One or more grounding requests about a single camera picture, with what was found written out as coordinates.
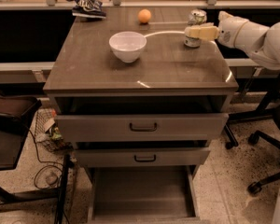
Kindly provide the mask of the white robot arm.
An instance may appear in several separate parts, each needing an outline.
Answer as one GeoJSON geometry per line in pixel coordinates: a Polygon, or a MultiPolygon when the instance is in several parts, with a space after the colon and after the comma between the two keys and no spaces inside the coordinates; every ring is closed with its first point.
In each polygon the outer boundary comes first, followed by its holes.
{"type": "MultiPolygon", "coordinates": [[[[280,22],[271,27],[220,11],[219,24],[188,25],[185,36],[205,41],[217,40],[221,45],[243,51],[252,61],[265,68],[280,68],[280,22]]],[[[252,183],[248,190],[257,194],[261,188],[280,180],[280,172],[252,183]]],[[[272,224],[280,224],[280,188],[273,212],[272,224]]]]}

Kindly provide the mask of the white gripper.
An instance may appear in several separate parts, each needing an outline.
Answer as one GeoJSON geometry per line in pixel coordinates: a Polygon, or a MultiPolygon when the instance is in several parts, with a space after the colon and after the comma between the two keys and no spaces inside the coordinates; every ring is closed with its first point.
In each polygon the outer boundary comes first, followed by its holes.
{"type": "Polygon", "coordinates": [[[198,38],[205,41],[217,41],[223,46],[233,46],[237,35],[248,19],[233,16],[226,11],[218,14],[218,28],[212,23],[188,26],[185,29],[185,36],[198,38]]]}

